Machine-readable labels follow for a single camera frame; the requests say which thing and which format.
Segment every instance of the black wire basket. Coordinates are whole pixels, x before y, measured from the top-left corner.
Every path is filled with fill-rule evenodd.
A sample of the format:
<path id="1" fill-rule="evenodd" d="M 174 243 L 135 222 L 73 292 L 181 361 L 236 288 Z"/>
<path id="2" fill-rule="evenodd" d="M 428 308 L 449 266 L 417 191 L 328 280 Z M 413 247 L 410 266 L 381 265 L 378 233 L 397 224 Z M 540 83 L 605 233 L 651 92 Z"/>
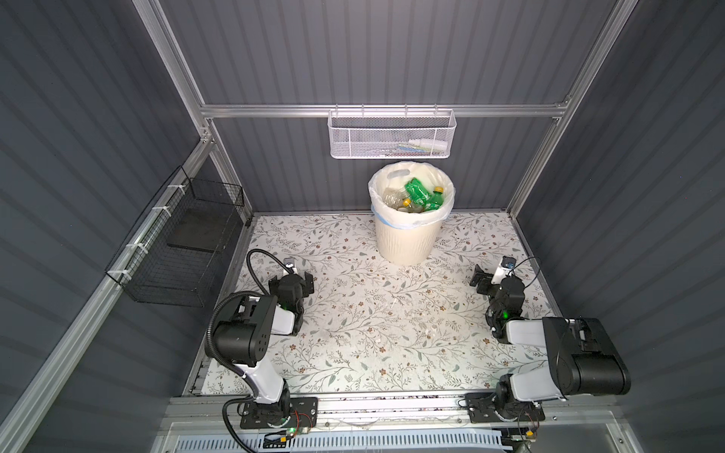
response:
<path id="1" fill-rule="evenodd" d="M 241 186 L 187 178 L 158 211 L 147 232 L 118 249 L 106 274 L 136 302 L 204 307 L 218 297 L 244 227 Z M 112 268 L 124 248 L 122 270 Z"/>

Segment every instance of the white trash bin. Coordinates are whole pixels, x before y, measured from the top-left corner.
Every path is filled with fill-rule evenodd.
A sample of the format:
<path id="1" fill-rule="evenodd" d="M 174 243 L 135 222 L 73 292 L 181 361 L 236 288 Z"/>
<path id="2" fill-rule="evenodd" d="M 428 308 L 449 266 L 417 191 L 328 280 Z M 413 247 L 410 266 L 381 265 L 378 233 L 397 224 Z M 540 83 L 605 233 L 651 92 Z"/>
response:
<path id="1" fill-rule="evenodd" d="M 404 189 L 417 178 L 430 191 L 443 188 L 443 205 L 435 211 L 414 214 L 400 212 L 383 202 L 386 188 Z M 368 183 L 375 214 L 375 235 L 378 251 L 396 265 L 416 265 L 428 258 L 438 237 L 443 220 L 453 209 L 455 189 L 450 178 L 433 165 L 419 162 L 397 162 L 381 168 Z"/>

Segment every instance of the corrugated gray wall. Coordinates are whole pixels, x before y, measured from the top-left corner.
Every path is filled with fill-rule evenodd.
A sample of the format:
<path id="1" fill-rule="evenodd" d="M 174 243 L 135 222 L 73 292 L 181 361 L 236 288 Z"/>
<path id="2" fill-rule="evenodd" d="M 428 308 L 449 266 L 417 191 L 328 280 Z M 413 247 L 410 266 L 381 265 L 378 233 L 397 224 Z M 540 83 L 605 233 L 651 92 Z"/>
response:
<path id="1" fill-rule="evenodd" d="M 722 450 L 725 4 L 641 1 L 518 220 L 650 452 Z"/>
<path id="2" fill-rule="evenodd" d="M 197 141 L 130 1 L 0 2 L 2 417 Z M 141 451 L 200 315 L 122 299 L 27 451 Z"/>
<path id="3" fill-rule="evenodd" d="M 333 159 L 323 119 L 215 123 L 261 212 L 370 209 L 370 177 L 395 162 Z M 549 118 L 461 118 L 451 157 L 428 162 L 453 181 L 455 207 L 506 207 L 550 124 Z"/>
<path id="4" fill-rule="evenodd" d="M 612 0 L 177 1 L 208 104 L 563 100 Z"/>
<path id="5" fill-rule="evenodd" d="M 209 104 L 564 100 L 613 0 L 176 1 L 162 5 Z M 369 209 L 393 161 L 329 157 L 322 120 L 217 120 L 254 209 Z M 458 120 L 457 208 L 506 207 L 546 119 Z"/>

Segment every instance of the floral pattern surface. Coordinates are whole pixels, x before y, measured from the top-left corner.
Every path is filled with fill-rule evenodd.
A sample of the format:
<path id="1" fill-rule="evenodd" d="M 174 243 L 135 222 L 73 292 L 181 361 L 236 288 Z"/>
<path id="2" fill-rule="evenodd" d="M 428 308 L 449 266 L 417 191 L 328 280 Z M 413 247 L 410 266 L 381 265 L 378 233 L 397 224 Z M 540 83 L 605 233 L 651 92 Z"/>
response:
<path id="1" fill-rule="evenodd" d="M 505 213 L 453 214 L 431 256 L 416 266 L 376 250 L 372 215 L 260 217 L 251 247 L 293 257 L 315 277 L 299 335 L 273 336 L 267 355 L 293 393 L 490 388 L 505 373 L 546 364 L 545 352 L 499 344 L 488 303 L 468 285 L 478 264 L 493 272 L 502 255 L 526 253 Z M 281 275 L 253 255 L 260 280 Z M 516 271 L 528 283 L 530 262 Z M 241 271 L 237 290 L 256 289 Z M 524 317 L 551 314 L 538 281 L 526 289 Z M 203 394 L 239 394 L 244 382 L 211 361 Z"/>

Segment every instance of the white mesh basket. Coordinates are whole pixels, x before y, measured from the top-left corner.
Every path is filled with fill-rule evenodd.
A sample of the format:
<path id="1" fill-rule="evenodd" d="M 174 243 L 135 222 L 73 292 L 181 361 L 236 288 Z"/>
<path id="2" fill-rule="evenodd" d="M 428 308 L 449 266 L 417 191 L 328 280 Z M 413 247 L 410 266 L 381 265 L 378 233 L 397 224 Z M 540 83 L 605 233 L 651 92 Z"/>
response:
<path id="1" fill-rule="evenodd" d="M 331 110 L 330 155 L 335 159 L 444 159 L 450 155 L 455 116 L 430 113 Z"/>

